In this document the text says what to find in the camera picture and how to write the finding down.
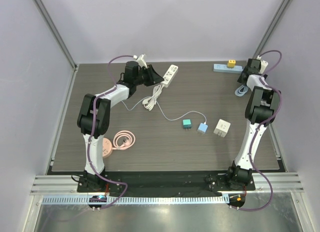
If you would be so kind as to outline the yellow plug adapter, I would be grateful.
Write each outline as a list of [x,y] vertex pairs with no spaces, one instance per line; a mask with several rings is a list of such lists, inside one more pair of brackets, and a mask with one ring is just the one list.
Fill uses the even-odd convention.
[[228,60],[228,62],[227,62],[227,67],[228,68],[234,68],[235,65],[236,65],[236,61],[235,60],[233,60],[233,59]]

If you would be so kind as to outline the white power strip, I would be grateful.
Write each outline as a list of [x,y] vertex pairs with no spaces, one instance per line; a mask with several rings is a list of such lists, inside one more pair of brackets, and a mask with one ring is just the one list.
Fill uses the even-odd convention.
[[176,65],[171,65],[166,73],[163,76],[164,81],[162,81],[159,85],[153,88],[152,96],[149,96],[142,101],[142,105],[148,111],[151,111],[157,103],[158,98],[160,97],[162,90],[164,88],[168,88],[174,79],[175,75],[178,72],[179,67]]

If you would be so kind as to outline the blue power strip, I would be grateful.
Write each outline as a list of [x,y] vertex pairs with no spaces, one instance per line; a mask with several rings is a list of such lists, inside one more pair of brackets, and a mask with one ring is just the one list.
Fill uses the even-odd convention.
[[[214,64],[213,72],[221,72],[221,73],[241,73],[243,68],[241,66],[236,65],[233,68],[228,68],[226,64]],[[237,97],[242,97],[248,92],[249,88],[245,85],[241,85],[235,90],[235,95]]]

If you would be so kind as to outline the teal plug adapter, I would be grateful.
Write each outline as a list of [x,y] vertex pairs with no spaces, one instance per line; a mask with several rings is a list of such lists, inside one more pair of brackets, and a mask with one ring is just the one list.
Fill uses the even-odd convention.
[[183,119],[182,127],[183,127],[184,130],[190,130],[192,128],[191,119]]

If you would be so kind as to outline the white cube adapter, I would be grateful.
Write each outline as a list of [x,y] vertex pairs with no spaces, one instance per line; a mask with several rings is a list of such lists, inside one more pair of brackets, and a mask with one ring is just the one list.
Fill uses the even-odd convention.
[[224,138],[227,135],[230,126],[230,122],[219,119],[213,133]]

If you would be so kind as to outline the pink round socket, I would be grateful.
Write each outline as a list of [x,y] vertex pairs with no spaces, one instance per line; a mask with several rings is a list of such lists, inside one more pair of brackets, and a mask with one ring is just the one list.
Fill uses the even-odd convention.
[[112,140],[104,138],[102,141],[102,157],[109,157],[113,151],[123,151],[132,147],[136,142],[134,133],[122,130],[115,134]]

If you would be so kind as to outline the blue USB charger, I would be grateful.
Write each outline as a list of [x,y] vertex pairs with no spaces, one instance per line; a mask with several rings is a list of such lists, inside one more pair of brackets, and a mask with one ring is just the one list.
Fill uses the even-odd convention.
[[207,130],[208,130],[208,125],[205,122],[200,123],[197,128],[197,131],[201,134],[205,134]]

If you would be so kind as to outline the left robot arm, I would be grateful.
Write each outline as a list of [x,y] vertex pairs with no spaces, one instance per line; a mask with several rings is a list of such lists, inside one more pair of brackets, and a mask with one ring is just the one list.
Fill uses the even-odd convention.
[[136,61],[129,61],[120,80],[111,89],[84,96],[77,126],[85,142],[86,163],[78,181],[78,192],[100,192],[106,187],[103,139],[110,125],[111,108],[129,99],[139,85],[153,86],[164,80],[152,65],[140,66]]

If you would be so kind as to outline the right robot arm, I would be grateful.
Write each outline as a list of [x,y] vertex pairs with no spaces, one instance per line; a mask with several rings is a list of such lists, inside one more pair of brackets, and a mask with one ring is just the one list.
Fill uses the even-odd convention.
[[231,190],[240,190],[252,182],[255,155],[264,132],[271,124],[282,105],[281,92],[268,85],[262,68],[265,63],[260,57],[250,58],[240,74],[238,82],[251,90],[251,96],[245,109],[246,131],[238,155],[228,168],[226,186]]

